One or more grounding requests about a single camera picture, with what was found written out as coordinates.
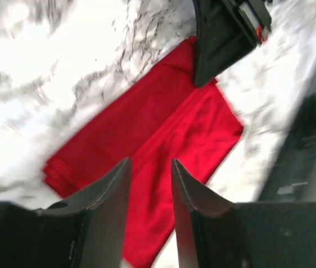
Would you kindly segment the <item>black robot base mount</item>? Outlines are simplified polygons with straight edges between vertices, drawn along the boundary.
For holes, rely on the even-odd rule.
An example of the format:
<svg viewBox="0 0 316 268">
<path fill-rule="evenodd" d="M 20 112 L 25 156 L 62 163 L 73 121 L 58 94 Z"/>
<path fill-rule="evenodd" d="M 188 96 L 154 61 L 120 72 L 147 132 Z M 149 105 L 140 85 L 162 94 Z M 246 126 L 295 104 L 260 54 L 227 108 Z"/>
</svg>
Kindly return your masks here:
<svg viewBox="0 0 316 268">
<path fill-rule="evenodd" d="M 303 102 L 260 201 L 316 201 L 316 93 Z"/>
</svg>

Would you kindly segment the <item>red cloth napkin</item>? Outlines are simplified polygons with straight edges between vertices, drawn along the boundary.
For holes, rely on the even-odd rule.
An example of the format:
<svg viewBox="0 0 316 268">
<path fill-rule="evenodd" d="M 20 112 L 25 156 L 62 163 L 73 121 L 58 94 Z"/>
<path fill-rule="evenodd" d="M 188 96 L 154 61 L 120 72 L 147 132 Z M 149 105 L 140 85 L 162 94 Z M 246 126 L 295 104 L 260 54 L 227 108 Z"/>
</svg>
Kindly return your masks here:
<svg viewBox="0 0 316 268">
<path fill-rule="evenodd" d="M 206 183 L 243 132 L 215 80 L 194 86 L 194 52 L 194 37 L 181 42 L 44 168 L 66 198 L 131 158 L 123 257 L 133 267 L 150 267 L 174 229 L 171 160 Z"/>
</svg>

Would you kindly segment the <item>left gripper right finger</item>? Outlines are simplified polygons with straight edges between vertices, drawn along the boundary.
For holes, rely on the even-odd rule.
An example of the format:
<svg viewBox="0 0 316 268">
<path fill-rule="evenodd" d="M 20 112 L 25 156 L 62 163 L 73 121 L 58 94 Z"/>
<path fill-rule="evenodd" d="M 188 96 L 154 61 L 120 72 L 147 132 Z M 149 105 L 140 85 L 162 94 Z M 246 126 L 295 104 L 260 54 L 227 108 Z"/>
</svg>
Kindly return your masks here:
<svg viewBox="0 0 316 268">
<path fill-rule="evenodd" d="M 177 159 L 171 190 L 180 267 L 316 267 L 316 202 L 233 203 Z"/>
</svg>

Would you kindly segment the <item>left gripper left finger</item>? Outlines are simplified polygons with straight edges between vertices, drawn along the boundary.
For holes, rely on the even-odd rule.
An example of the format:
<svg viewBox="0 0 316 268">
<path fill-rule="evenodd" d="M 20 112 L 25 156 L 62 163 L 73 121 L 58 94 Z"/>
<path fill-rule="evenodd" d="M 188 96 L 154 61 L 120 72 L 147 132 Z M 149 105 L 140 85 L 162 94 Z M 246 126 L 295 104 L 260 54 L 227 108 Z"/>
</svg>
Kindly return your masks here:
<svg viewBox="0 0 316 268">
<path fill-rule="evenodd" d="M 0 201 L 0 267 L 119 267 L 131 160 L 46 209 Z"/>
</svg>

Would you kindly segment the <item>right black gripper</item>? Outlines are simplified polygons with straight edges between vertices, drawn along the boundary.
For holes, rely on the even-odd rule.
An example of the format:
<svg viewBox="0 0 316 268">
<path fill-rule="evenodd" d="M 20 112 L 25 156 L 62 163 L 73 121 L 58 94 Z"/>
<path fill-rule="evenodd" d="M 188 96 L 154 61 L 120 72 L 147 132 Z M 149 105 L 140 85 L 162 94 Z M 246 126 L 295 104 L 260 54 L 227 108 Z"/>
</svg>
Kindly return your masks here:
<svg viewBox="0 0 316 268">
<path fill-rule="evenodd" d="M 194 1 L 197 25 L 193 82 L 203 87 L 267 41 L 271 16 L 265 1 Z"/>
</svg>

